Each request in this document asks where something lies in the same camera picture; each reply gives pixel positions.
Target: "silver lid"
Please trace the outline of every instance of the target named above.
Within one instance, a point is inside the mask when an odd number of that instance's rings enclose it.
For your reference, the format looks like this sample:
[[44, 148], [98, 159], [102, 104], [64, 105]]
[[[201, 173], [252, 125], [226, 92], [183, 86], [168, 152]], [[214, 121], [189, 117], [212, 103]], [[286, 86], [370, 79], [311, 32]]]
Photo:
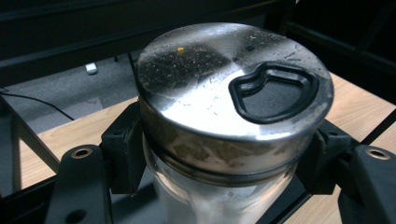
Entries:
[[330, 76], [313, 53], [242, 24], [158, 37], [135, 80], [145, 135], [170, 163], [220, 175], [295, 162], [332, 104]]

